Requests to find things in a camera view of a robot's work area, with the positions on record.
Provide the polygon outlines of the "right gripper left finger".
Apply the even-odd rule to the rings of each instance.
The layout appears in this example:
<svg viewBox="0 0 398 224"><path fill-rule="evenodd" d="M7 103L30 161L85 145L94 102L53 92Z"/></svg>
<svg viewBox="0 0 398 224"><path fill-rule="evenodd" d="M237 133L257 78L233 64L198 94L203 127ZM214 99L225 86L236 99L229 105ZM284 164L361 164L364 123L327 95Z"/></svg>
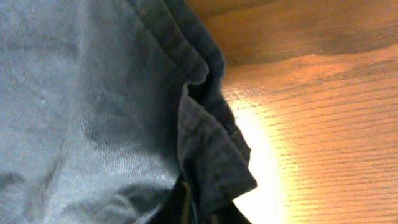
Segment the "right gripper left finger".
<svg viewBox="0 0 398 224"><path fill-rule="evenodd" d="M190 224L191 188L179 179L165 204L149 222L150 224Z"/></svg>

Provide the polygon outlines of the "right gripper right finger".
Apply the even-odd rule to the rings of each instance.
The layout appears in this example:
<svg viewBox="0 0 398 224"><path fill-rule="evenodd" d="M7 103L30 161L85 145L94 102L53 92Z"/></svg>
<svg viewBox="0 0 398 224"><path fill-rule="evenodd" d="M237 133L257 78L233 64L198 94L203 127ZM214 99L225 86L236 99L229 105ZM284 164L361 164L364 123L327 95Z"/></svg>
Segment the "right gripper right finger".
<svg viewBox="0 0 398 224"><path fill-rule="evenodd" d="M213 214L213 224L251 224L251 222L232 202Z"/></svg>

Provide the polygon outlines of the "dark blue denim shorts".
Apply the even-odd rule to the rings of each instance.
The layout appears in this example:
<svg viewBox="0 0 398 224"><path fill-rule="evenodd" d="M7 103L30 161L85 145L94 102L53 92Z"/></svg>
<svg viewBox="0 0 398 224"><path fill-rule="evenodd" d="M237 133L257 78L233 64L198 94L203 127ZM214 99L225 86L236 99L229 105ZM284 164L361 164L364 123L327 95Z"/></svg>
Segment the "dark blue denim shorts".
<svg viewBox="0 0 398 224"><path fill-rule="evenodd" d="M185 1L1 0L1 222L191 223L256 188L225 60Z"/></svg>

